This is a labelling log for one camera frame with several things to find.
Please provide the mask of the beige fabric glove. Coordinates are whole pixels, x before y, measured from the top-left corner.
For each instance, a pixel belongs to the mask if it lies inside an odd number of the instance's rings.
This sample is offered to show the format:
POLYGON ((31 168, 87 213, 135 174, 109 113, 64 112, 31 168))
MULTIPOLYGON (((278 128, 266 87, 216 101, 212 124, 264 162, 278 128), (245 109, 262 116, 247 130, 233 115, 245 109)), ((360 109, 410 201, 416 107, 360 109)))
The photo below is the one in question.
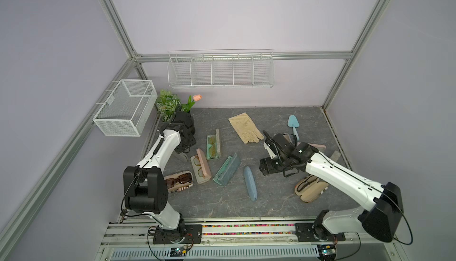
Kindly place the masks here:
POLYGON ((247 113, 231 117, 229 122, 244 144, 259 143, 264 139, 264 135, 258 130, 247 113))

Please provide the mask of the pink open glasses case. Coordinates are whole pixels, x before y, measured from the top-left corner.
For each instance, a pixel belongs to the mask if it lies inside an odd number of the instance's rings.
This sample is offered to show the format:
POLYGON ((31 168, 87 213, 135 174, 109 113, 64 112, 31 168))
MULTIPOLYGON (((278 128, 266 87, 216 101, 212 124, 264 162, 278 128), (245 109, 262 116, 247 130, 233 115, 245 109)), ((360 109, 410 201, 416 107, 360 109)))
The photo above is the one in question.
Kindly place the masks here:
POLYGON ((197 154, 190 158, 194 176, 198 184, 204 184, 211 180, 212 174, 209 163, 206 158, 206 154, 201 150, 197 149, 197 154))

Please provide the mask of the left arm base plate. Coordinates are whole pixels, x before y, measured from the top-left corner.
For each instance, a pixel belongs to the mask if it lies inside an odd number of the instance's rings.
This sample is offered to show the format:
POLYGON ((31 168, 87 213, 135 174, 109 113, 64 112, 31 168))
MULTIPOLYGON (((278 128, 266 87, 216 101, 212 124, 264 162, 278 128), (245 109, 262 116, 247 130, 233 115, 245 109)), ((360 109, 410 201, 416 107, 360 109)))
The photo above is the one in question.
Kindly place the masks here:
POLYGON ((201 224, 185 224, 175 230, 158 228, 153 233, 153 244, 200 244, 203 237, 201 224))

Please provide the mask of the teal grey open case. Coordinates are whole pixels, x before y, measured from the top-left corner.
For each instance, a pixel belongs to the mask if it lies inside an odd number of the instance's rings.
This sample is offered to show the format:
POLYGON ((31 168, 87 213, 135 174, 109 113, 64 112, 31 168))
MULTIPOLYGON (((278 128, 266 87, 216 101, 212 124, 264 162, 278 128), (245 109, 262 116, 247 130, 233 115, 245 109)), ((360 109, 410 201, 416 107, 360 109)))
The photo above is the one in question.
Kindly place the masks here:
POLYGON ((228 156, 214 176, 213 181, 220 186, 227 186, 240 165, 241 159, 237 153, 233 156, 228 156))

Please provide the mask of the teal small trowel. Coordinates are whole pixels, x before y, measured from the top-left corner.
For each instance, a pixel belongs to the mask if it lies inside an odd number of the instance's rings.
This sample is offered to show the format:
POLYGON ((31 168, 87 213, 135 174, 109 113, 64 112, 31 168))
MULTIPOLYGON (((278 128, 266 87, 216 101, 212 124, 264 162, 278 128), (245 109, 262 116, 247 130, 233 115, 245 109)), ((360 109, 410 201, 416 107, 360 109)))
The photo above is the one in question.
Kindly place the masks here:
POLYGON ((288 125, 288 127, 292 128, 293 136, 295 137, 296 141, 299 142, 300 138, 299 138, 299 134, 297 131, 297 128, 299 127, 299 122, 295 115, 289 116, 287 125, 288 125))

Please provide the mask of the blue brown glasses case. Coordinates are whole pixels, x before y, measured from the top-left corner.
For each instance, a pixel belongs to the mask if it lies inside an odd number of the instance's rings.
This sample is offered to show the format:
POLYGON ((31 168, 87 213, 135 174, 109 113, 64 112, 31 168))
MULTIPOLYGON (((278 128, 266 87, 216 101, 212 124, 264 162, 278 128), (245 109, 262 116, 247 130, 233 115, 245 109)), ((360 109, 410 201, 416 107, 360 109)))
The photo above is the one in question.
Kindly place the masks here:
POLYGON ((256 201, 258 199, 258 192, 250 166, 246 166, 244 168, 244 179, 249 198, 252 201, 256 201))

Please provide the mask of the aluminium mounting rail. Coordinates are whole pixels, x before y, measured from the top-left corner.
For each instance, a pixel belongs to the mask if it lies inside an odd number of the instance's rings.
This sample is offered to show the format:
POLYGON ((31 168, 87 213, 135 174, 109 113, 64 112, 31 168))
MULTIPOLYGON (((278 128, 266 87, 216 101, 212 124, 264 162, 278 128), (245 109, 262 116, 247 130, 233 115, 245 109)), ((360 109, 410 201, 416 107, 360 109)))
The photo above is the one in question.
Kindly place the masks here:
MULTIPOLYGON (((202 221, 190 221, 186 224, 201 224, 203 237, 200 244, 235 244, 235 243, 319 243, 298 242, 295 235, 296 223, 313 223, 302 219, 247 219, 241 221, 228 221, 221 219, 203 219, 202 221)), ((148 241, 152 242, 153 233, 157 225, 144 221, 127 221, 121 224, 108 226, 102 239, 102 246, 145 246, 148 241)), ((355 233, 344 233, 344 242, 353 242, 355 233)))

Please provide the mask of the green artificial plant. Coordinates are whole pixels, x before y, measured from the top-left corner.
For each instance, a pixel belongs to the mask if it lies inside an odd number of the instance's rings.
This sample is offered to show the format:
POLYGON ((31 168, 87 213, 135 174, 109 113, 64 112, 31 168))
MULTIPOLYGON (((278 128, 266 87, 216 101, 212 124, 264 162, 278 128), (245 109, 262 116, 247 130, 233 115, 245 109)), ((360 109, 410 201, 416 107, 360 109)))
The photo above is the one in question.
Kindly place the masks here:
POLYGON ((190 112, 197 100, 197 97, 189 96, 188 101, 182 103, 177 94, 169 90, 161 90, 155 105, 161 120, 168 122, 178 111, 190 112))

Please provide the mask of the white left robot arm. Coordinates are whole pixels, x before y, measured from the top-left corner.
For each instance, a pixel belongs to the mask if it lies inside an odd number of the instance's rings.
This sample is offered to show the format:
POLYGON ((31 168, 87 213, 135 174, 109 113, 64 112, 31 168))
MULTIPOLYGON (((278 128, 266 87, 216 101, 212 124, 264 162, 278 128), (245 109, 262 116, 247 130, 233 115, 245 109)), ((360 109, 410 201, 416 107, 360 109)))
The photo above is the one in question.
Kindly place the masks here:
POLYGON ((158 137, 151 150, 136 166, 129 166, 123 172, 121 212, 127 217, 127 211, 131 210, 139 217, 155 221, 153 236, 158 244, 184 243, 184 218, 168 202, 167 187, 175 185, 179 179, 167 183, 163 171, 173 153, 180 154, 196 144, 194 119, 190 113, 176 111, 157 131, 158 137))

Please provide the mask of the beige case brown sunglasses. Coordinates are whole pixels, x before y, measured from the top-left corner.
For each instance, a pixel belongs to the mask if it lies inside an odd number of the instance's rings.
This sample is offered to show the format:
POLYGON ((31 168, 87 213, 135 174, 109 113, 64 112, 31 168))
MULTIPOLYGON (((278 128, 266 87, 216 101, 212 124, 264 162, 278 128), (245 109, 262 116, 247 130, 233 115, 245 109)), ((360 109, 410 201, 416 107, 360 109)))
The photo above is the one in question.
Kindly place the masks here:
POLYGON ((194 185, 194 177, 190 171, 183 171, 164 177, 169 193, 181 192, 194 185))

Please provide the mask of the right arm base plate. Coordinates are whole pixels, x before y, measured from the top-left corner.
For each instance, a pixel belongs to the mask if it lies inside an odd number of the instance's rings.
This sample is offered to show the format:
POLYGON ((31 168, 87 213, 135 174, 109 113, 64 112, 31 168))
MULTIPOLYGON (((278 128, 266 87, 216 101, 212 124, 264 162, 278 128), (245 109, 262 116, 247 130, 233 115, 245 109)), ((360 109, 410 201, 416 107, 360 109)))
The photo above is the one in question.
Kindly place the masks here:
POLYGON ((343 233, 331 234, 322 225, 315 226, 313 223, 296 223, 295 229, 298 242, 337 243, 346 240, 343 233))

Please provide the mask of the beige case black glasses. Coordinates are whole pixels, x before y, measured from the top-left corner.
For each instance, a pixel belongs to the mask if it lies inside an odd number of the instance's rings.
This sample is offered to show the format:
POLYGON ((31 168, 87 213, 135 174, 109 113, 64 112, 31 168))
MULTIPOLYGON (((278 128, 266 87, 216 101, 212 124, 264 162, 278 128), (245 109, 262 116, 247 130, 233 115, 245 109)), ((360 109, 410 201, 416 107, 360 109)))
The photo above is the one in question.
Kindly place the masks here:
POLYGON ((295 187, 294 193, 305 203, 318 199, 329 187, 329 184, 314 175, 301 180, 295 187))

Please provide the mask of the aluminium frame post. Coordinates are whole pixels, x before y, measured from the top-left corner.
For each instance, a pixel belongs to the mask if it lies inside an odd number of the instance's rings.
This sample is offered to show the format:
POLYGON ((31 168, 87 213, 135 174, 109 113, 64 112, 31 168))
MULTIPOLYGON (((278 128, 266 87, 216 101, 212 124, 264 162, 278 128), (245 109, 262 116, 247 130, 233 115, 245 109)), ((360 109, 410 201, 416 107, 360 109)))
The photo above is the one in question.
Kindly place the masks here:
POLYGON ((140 79, 147 79, 147 75, 142 67, 142 64, 137 61, 139 54, 136 52, 132 41, 127 33, 121 17, 117 12, 113 0, 98 0, 105 15, 108 18, 115 34, 118 37, 123 49, 127 54, 127 58, 134 63, 134 69, 140 79))

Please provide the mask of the green glasses case open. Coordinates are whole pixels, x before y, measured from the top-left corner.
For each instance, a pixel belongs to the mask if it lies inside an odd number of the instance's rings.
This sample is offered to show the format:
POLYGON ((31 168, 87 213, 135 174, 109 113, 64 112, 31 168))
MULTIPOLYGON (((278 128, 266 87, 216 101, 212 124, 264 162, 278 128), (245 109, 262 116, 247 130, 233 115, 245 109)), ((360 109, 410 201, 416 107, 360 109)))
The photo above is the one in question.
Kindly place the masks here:
POLYGON ((207 152, 208 160, 216 160, 222 157, 220 130, 216 129, 214 135, 207 136, 207 152))

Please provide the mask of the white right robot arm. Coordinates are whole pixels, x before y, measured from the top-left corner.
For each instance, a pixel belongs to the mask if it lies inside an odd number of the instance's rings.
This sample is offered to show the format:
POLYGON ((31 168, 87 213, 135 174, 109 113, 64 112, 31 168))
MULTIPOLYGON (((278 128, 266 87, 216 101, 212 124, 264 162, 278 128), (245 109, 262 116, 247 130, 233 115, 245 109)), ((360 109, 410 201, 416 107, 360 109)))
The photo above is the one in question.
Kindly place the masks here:
POLYGON ((381 184, 345 168, 308 143, 289 142, 282 134, 264 133, 269 157, 260 161, 260 172, 267 176, 296 169, 306 172, 311 185, 323 181, 348 195, 358 206, 343 211, 323 210, 313 222, 318 240, 332 240, 344 233, 368 233, 380 242, 397 240, 395 232, 405 221, 401 189, 392 182, 381 184))

